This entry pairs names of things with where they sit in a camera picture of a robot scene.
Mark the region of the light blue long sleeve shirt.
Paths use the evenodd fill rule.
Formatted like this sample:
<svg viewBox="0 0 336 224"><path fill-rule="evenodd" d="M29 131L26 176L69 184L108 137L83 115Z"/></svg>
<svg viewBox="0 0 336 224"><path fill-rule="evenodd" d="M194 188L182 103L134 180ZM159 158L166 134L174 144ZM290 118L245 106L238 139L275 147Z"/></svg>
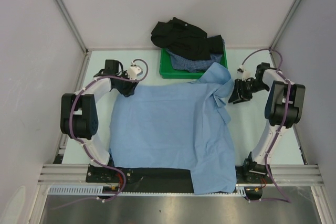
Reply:
<svg viewBox="0 0 336 224"><path fill-rule="evenodd" d="M110 124L115 165L186 169L195 194L232 193L235 150L225 99L233 86L229 71L214 63L196 81L119 95Z"/></svg>

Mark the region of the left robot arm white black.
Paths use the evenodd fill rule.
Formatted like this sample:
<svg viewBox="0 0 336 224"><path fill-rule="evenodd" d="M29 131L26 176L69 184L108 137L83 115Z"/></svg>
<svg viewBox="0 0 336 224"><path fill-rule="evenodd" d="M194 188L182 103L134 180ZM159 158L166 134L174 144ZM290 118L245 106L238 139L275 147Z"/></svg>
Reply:
<svg viewBox="0 0 336 224"><path fill-rule="evenodd" d="M117 90L122 96L134 95L143 69L132 61L128 69L117 60L106 60L85 87L61 97L60 129L75 140L87 154L90 164L100 166L98 176L105 182L115 178L116 169L109 165L109 152L98 135L98 101L107 93Z"/></svg>

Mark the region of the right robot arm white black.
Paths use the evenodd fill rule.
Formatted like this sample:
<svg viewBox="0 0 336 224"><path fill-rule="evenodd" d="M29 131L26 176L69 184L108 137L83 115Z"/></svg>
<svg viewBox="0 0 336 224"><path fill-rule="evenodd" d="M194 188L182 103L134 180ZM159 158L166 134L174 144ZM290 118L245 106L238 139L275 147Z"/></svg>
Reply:
<svg viewBox="0 0 336 224"><path fill-rule="evenodd" d="M269 165L275 146L287 130L301 119L306 87L290 81L281 70L265 62L257 66L254 77L243 65L237 71L241 77L234 81L229 103L247 102L256 92L269 92L264 111L265 129L256 147L238 169L239 176L245 182L264 182L270 176Z"/></svg>

